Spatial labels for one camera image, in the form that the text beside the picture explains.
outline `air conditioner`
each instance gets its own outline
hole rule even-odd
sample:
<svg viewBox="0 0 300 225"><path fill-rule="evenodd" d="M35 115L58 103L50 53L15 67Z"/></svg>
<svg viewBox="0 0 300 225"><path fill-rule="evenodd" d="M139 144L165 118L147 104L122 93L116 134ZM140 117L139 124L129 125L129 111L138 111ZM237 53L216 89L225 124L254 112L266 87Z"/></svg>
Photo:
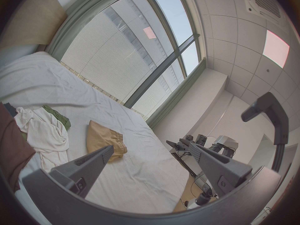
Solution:
<svg viewBox="0 0 300 225"><path fill-rule="evenodd" d="M289 33L285 13L275 0L245 0L249 13L260 16Z"/></svg>

